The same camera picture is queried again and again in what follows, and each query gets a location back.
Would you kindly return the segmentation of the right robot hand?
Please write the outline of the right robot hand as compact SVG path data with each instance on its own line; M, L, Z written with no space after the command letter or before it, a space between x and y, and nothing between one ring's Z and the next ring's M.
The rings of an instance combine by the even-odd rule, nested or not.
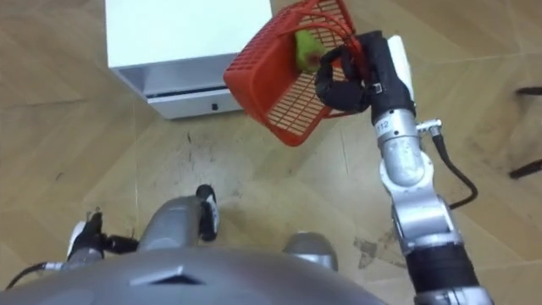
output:
M348 114L371 111L371 120L396 110L415 115L416 106L400 79L380 30L355 36L360 48L343 44L320 59L314 80L315 95L333 110Z

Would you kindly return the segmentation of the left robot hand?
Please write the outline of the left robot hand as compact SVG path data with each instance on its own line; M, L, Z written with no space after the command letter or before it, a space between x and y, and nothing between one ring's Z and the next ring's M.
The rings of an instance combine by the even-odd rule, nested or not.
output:
M104 258L105 252L126 254L135 252L139 241L134 237L108 235L102 231L103 213L99 208L88 213L86 221L79 222L72 231L68 258L82 249L91 249Z

